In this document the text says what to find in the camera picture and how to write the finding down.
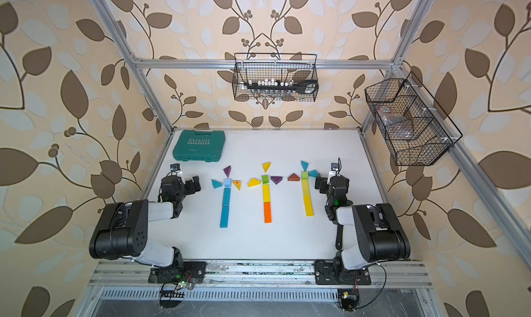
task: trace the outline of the plastic bag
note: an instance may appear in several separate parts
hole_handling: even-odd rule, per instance
[[[399,114],[389,113],[386,108],[379,108],[377,112],[391,138],[414,139],[414,128],[411,120]]]

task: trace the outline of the yellow block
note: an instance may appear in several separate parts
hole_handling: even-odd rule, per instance
[[[313,216],[312,200],[309,196],[304,196],[304,209],[306,210],[307,217]]]
[[[263,192],[264,192],[264,203],[270,202],[271,199],[269,197],[269,185],[268,184],[263,184],[262,185],[262,189],[263,189]]]
[[[302,180],[302,195],[309,196],[308,180]]]

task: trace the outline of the purple triangle block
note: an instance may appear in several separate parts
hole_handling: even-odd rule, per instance
[[[275,182],[275,184],[278,184],[280,181],[282,181],[282,176],[271,176],[271,181]]]
[[[229,177],[229,175],[230,175],[230,166],[229,166],[229,167],[225,167],[225,168],[223,168],[223,172],[225,172],[225,175],[226,175],[227,177]]]

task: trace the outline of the teal triangle block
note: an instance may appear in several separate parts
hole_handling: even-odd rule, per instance
[[[223,187],[223,184],[221,182],[216,181],[216,180],[212,180],[212,187],[214,187],[214,189],[220,188],[220,187]]]

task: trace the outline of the orange block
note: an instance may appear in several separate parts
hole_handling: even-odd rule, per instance
[[[270,202],[264,203],[264,222],[266,224],[271,223],[271,203]]]

